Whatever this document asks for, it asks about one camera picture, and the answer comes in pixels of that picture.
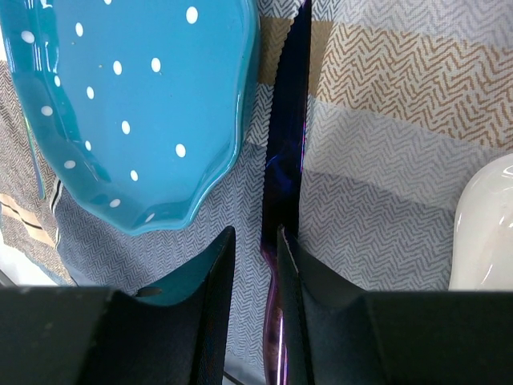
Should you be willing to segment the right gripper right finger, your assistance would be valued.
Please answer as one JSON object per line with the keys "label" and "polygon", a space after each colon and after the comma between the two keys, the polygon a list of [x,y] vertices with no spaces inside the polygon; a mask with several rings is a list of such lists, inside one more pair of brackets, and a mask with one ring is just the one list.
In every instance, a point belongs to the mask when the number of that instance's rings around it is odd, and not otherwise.
{"label": "right gripper right finger", "polygon": [[277,260],[291,384],[509,384],[508,292],[366,291],[286,229]]}

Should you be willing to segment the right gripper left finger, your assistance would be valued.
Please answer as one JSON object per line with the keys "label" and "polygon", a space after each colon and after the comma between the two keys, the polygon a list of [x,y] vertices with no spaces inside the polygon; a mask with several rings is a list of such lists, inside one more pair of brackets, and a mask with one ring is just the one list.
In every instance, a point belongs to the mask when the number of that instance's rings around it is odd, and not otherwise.
{"label": "right gripper left finger", "polygon": [[1,290],[4,384],[219,384],[236,232],[129,295],[105,286]]}

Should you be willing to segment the blue beige checked cloth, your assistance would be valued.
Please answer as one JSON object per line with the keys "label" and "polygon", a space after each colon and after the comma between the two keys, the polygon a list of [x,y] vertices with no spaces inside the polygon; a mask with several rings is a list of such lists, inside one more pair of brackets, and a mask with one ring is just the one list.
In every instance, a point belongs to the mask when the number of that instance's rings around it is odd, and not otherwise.
{"label": "blue beige checked cloth", "polygon": [[[265,376],[270,271],[260,253],[273,84],[297,1],[260,1],[261,68],[236,167],[183,231],[122,234],[81,209],[27,137],[1,65],[1,248],[59,284],[133,293],[236,229],[229,371]],[[366,290],[444,290],[454,213],[512,150],[509,1],[315,1],[301,244]]]}

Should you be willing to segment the white ceramic spoon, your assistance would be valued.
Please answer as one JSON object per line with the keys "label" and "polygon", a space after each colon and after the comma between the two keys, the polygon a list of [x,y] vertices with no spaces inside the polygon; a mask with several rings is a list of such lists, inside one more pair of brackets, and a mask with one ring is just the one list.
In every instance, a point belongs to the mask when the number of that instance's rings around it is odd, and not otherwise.
{"label": "white ceramic spoon", "polygon": [[512,155],[481,168],[458,201],[450,290],[512,290]]}

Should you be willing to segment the teal dotted plate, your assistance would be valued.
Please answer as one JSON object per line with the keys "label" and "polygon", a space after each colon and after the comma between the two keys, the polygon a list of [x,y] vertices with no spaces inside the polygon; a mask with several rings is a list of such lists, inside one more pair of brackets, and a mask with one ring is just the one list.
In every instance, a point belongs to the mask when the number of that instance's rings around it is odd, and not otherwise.
{"label": "teal dotted plate", "polygon": [[234,167],[255,99],[254,1],[4,1],[22,111],[75,201],[138,235],[180,230]]}

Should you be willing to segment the purple knife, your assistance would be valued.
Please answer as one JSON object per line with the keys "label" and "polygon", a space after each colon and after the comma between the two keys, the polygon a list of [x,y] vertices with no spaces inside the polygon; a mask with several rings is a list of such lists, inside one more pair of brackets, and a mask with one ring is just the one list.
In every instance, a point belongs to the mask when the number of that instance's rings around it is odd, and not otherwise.
{"label": "purple knife", "polygon": [[312,3],[303,1],[285,39],[273,92],[265,159],[261,256],[271,270],[263,329],[265,382],[286,384],[287,350],[279,296],[277,231],[298,231],[309,91]]}

